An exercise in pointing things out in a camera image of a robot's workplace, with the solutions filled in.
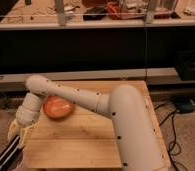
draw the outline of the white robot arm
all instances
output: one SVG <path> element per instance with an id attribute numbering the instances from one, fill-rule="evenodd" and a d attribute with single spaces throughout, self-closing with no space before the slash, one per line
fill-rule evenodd
<path id="1" fill-rule="evenodd" d="M 112 119 L 123 171 L 168 171 L 145 100 L 135 87 L 121 85 L 102 94 L 65 87 L 39 75 L 30 76 L 26 87 L 30 93 L 16 113 L 22 127 L 37 122 L 45 96 L 56 95 Z"/>

